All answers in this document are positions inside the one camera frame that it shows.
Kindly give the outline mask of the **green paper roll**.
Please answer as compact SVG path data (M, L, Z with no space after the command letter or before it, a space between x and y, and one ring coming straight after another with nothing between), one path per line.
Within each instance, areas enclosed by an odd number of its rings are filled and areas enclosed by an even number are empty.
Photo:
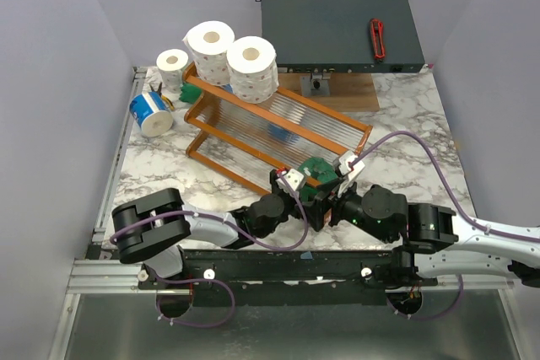
M334 168L325 159L319 157L311 157L303 162L297 169L300 173L319 181L321 184L326 184L335 180L338 175ZM308 202L317 194L317 189L308 183L300 190L300 200Z

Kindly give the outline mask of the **blue object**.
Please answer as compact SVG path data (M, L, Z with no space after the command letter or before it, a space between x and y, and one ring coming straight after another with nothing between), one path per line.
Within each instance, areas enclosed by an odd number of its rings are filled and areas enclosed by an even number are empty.
M269 122L267 124L267 132L270 137L280 142L293 143L296 142L298 139L297 134L272 122Z

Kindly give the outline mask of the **orange wooden shelf rack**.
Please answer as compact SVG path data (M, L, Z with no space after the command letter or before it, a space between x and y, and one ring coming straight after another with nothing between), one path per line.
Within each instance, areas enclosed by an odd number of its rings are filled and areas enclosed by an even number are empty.
M195 64L183 79L202 91L185 114L186 123L199 130L187 156L258 195L270 191L272 169L297 169L310 158L332 163L347 151L360 153L373 130L286 88L250 104L201 80Z

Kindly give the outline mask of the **white red-dotted paper roll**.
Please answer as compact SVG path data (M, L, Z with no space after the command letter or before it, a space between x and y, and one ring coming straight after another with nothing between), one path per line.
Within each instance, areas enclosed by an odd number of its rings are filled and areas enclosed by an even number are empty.
M215 86L230 83L227 50L234 41L234 31L221 21L205 21L187 31L183 42L201 80Z

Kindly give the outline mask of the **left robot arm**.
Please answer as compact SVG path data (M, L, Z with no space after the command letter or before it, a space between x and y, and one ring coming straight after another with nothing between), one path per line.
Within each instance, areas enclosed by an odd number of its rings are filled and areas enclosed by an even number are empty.
M309 229L300 200L306 176L296 169L278 169L271 172L270 180L271 193L228 212L194 207L184 202L175 188L121 204L112 211L115 232L110 242L117 247L121 263L144 264L169 288L186 281L187 269L178 247L184 239L227 250L251 245L273 251L293 250L303 243ZM294 213L304 221L304 233L298 242L277 247L262 241Z

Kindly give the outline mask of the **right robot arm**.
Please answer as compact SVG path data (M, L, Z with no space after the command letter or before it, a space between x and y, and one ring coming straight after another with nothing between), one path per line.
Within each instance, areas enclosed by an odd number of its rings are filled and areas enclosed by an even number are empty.
M303 207L319 231L346 221L383 243L395 243L389 263L375 278L389 287L409 286L442 275L494 275L539 286L539 232L504 224L471 222L448 207L410 203L379 185L364 195L319 185Z

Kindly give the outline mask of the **brown wooden board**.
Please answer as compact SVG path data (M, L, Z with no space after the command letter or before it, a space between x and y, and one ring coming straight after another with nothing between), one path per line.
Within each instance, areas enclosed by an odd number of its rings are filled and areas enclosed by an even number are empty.
M279 83L286 89L302 95L300 91L301 75L309 74L280 73L278 75ZM305 98L340 112L377 112L380 109L371 74L333 73L329 85L329 96Z

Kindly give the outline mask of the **small green object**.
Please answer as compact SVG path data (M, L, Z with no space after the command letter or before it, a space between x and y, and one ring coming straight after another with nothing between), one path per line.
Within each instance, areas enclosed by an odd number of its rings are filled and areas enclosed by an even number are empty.
M193 105L201 96L202 90L192 83L184 83L181 87L179 101Z

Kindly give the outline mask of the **red black utility knife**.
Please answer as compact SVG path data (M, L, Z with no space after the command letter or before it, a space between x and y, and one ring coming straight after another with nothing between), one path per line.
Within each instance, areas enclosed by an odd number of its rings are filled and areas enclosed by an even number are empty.
M384 24L379 19L371 19L369 23L371 45L374 53L374 59L377 62L383 62L386 57L384 44Z

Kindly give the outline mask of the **black yellow pliers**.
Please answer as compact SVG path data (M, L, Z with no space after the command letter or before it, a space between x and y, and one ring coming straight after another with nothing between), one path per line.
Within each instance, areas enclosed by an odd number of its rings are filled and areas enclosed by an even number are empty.
M150 84L149 88L150 88L151 92L156 93L160 97L160 99L164 102L164 104L167 106L169 111L174 111L175 110L175 106L173 105L171 100L169 98L167 98L163 94L163 83L162 82L160 82L159 85L156 88L154 88L153 85Z

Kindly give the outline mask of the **blue wrapped paper roll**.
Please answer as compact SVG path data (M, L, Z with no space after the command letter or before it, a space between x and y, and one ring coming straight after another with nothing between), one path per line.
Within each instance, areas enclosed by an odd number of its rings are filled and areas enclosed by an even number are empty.
M161 136L173 126L173 115L155 92L142 92L133 98L129 111L145 137Z

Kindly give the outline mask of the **plain white paper roll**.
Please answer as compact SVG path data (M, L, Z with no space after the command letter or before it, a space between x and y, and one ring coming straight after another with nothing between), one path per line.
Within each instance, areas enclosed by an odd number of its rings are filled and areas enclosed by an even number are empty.
M183 72L189 56L180 49L162 51L156 59L156 66L164 86L173 93L180 93L183 85Z

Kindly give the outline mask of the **grey metal stand bracket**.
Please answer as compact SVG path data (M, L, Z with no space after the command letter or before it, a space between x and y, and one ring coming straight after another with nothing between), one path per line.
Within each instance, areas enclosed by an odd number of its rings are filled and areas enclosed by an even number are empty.
M327 97L330 95L330 73L310 73L300 76L300 91L304 97Z

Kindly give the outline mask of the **dark grey rack-mount device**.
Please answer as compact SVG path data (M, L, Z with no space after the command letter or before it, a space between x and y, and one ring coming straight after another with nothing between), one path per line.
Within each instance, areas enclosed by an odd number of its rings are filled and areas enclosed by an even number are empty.
M409 0L256 0L280 73L417 73L425 64ZM374 59L369 23L384 24Z

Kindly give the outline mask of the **aluminium frame rail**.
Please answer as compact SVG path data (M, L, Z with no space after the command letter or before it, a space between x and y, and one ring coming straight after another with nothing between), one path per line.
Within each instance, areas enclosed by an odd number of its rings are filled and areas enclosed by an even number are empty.
M105 194L100 202L97 218L92 230L87 251L97 253L96 258L89 262L90 273L83 274L83 284L69 283L64 297L60 320L49 354L50 359L65 359L68 355L69 342L76 324L78 307L81 299L88 294L132 293L133 285L126 285L122 278L127 277L125 271L113 274L119 264L112 260L112 251L102 247L105 241L105 231L111 215L112 202L116 194L117 182L120 178L121 166L127 151L129 137L132 131L133 118L126 112L121 124L119 140L113 155L111 170L107 178Z

